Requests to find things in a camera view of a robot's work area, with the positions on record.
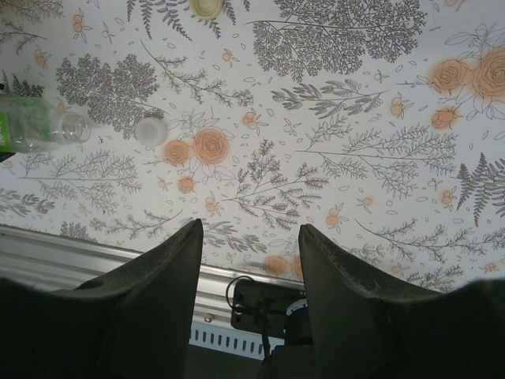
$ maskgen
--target plastic bottle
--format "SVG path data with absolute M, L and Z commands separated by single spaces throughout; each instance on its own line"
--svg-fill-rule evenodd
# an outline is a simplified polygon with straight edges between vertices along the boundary
M 92 121 L 39 97 L 0 96 L 0 152 L 47 152 L 85 142 Z

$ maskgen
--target metal rail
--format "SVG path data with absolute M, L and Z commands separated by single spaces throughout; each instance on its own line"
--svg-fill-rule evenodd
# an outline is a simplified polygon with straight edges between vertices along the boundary
M 134 250 L 0 226 L 0 276 L 44 291 L 73 289 L 140 254 Z M 302 283 L 292 280 L 202 265 L 193 320 L 231 328 L 225 290 L 228 283 L 240 275 L 299 291 L 304 289 Z

